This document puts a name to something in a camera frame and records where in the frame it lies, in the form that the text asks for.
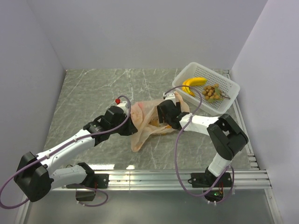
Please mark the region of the peach plastic bag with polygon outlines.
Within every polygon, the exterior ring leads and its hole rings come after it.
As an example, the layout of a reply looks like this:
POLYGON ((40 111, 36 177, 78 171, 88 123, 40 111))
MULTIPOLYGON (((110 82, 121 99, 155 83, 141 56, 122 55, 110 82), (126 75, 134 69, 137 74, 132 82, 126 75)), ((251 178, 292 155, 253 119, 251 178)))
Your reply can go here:
POLYGON ((131 136, 133 152, 139 151, 150 135, 165 135, 175 131, 167 123, 159 123, 157 106, 162 101, 162 99, 139 101, 131 106, 131 119, 137 128, 137 132, 131 136))

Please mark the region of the yellow banana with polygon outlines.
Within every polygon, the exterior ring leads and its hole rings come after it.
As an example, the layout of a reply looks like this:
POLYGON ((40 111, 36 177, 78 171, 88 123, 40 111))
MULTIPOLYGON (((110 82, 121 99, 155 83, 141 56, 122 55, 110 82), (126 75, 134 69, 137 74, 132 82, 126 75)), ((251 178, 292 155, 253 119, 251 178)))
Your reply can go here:
POLYGON ((195 94, 190 90, 188 86, 202 86, 205 85, 207 82, 207 79, 204 77, 194 77, 189 78, 183 82, 182 91, 185 93, 188 93, 191 96, 195 96, 195 94))

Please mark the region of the bunch of brown longans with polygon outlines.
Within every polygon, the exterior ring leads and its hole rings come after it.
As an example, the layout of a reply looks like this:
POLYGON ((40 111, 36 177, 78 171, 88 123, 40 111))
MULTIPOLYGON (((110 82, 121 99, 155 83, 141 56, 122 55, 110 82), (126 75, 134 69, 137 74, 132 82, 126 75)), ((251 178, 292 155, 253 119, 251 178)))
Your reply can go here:
POLYGON ((227 93, 220 89, 219 84, 204 86, 202 95, 208 103, 231 99, 227 93))

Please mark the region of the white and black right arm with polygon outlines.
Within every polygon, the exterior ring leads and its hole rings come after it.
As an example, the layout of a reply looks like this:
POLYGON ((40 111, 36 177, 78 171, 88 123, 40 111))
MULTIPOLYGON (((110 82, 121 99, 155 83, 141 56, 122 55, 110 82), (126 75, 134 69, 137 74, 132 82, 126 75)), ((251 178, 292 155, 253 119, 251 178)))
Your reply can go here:
POLYGON ((200 179, 202 186, 217 186, 222 181, 222 172, 249 142, 245 132, 228 114, 220 117, 194 115, 183 112, 178 103, 171 100, 160 103, 157 112, 160 123, 166 123, 181 132, 205 134, 212 140, 216 155, 200 179))

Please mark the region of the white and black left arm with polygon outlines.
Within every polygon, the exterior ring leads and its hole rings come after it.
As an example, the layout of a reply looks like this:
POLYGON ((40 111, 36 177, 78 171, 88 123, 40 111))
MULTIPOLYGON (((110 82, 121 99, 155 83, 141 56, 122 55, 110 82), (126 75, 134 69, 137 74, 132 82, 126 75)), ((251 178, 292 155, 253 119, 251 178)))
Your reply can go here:
POLYGON ((14 182, 31 202, 65 185, 96 187, 95 172, 86 163, 81 162, 70 168, 60 167, 79 153, 108 140, 112 134, 130 136, 136 132, 128 102, 111 106, 104 115, 86 124, 68 140, 39 154, 29 152, 23 155, 14 182))

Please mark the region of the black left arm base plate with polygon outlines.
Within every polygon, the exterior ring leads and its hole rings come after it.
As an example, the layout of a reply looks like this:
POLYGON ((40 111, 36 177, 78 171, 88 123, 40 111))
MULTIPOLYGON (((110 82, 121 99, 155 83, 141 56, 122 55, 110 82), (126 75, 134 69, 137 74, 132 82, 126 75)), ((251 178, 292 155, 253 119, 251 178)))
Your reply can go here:
POLYGON ((109 182, 109 174, 88 174, 87 177, 79 184, 66 185, 68 189, 76 187, 88 187, 93 189, 107 189, 109 182))

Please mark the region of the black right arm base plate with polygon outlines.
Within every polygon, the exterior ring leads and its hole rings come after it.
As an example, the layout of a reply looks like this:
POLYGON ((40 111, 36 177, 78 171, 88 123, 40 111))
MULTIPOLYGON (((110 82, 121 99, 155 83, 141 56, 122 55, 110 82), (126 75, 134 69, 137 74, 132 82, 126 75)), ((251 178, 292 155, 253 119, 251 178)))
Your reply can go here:
MULTIPOLYGON (((211 173, 191 173, 191 178, 188 183, 192 185, 193 188, 210 188, 214 182, 217 180, 211 173)), ((214 185, 214 188, 225 187, 229 188, 233 185, 233 179, 229 172, 224 173, 220 179, 214 185)))

